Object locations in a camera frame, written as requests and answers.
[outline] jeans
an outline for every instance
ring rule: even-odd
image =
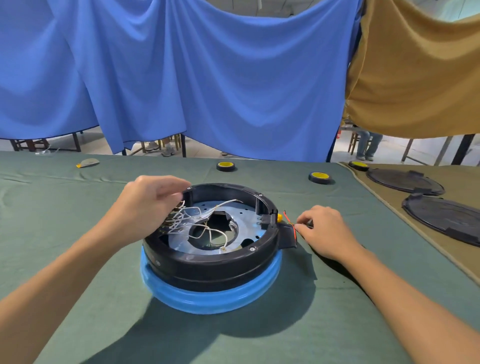
[[[357,134],[360,136],[357,157],[373,157],[384,136],[382,134],[371,133],[367,131],[357,132]],[[368,150],[365,152],[370,137],[372,137],[372,142],[370,143]]]

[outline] blue ring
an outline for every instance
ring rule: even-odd
[[[164,304],[191,314],[212,315],[236,310],[258,299],[275,282],[281,263],[282,252],[278,251],[268,268],[248,283],[219,292],[193,292],[162,281],[149,266],[142,247],[140,274],[145,286]]]

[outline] hand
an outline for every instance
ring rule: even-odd
[[[140,176],[127,183],[117,201],[89,234],[118,249],[141,240],[162,224],[190,185],[173,176]]]
[[[313,220],[313,229],[307,227]],[[314,206],[297,219],[295,229],[318,254],[341,261],[352,251],[363,247],[357,242],[337,210]]]

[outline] sneaker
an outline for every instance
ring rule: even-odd
[[[164,157],[170,157],[175,154],[175,149],[171,145],[167,145],[165,149],[162,149],[161,153]]]
[[[148,145],[145,147],[145,151],[148,152],[153,152],[154,150],[159,149],[160,147],[158,146],[157,143],[155,142],[148,142]]]

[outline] mustard yellow curtain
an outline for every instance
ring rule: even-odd
[[[367,0],[348,71],[346,114],[372,132],[480,133],[480,15],[454,23],[406,0]]]

